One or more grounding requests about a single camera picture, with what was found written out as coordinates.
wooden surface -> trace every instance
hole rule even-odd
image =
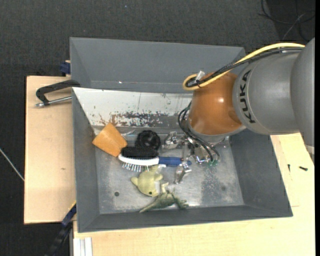
[[[24,223],[60,222],[76,199],[71,101],[35,107],[36,91],[69,77],[28,76],[25,113]],[[49,93],[49,100],[71,89]]]
[[[37,88],[67,79],[27,78],[25,223],[61,221],[75,200],[71,104],[34,107],[40,102]],[[68,95],[57,92],[50,97]],[[314,165],[300,134],[271,139],[293,217],[90,233],[78,233],[75,222],[73,235],[92,237],[94,256],[315,255]]]

blue handle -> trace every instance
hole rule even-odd
[[[180,157],[174,157],[174,156],[158,156],[159,158],[159,165],[166,165],[171,167],[177,167],[181,164],[181,158]]]

metal clamp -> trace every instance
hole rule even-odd
[[[40,101],[42,101],[42,103],[35,104],[35,106],[36,107],[44,107],[44,106],[48,106],[53,103],[59,103],[59,102],[71,100],[71,98],[72,98],[71,96],[58,98],[58,99],[54,99],[54,100],[48,100],[45,96],[45,94],[55,92],[58,90],[62,90],[62,89],[68,88],[68,87],[80,87],[80,84],[75,80],[68,80],[68,81],[58,82],[55,84],[51,84],[51,85],[39,88],[36,91],[35,95],[38,97],[38,99]]]
[[[179,184],[182,181],[183,177],[191,171],[192,170],[187,163],[181,163],[175,170],[174,183]]]
[[[164,138],[162,149],[173,150],[179,148],[184,139],[184,135],[178,136],[176,131],[170,131],[168,135]]]

yellow cable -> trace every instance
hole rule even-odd
[[[238,60],[236,63],[239,63],[239,62],[242,62],[242,61],[245,61],[247,59],[250,59],[258,54],[261,54],[265,51],[268,51],[268,50],[271,50],[271,49],[275,49],[275,48],[282,48],[282,47],[305,47],[303,44],[299,44],[299,43],[292,43],[292,42],[280,42],[280,43],[275,43],[275,44],[271,44],[271,45],[268,45],[268,46],[265,46],[265,47],[262,47],[258,50],[255,50],[253,52],[251,52],[250,54],[246,55],[245,57],[243,57],[242,59]],[[214,78],[202,83],[202,84],[199,84],[199,86],[193,86],[193,87],[187,87],[186,84],[187,82],[192,79],[192,78],[195,78],[197,76],[197,74],[192,74],[192,75],[189,75],[184,81],[183,81],[183,84],[182,84],[182,87],[183,89],[185,89],[186,91],[193,91],[193,90],[196,90],[198,88],[202,88],[202,87],[205,87],[207,86],[208,84],[211,84],[213,81],[219,79],[220,77],[224,76],[226,73],[228,73],[230,70],[226,71],[226,72],[223,72],[217,76],[215,76]]]

orange sponge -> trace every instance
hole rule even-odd
[[[111,123],[94,138],[92,144],[108,154],[117,157],[121,149],[127,146],[127,142],[120,132]]]

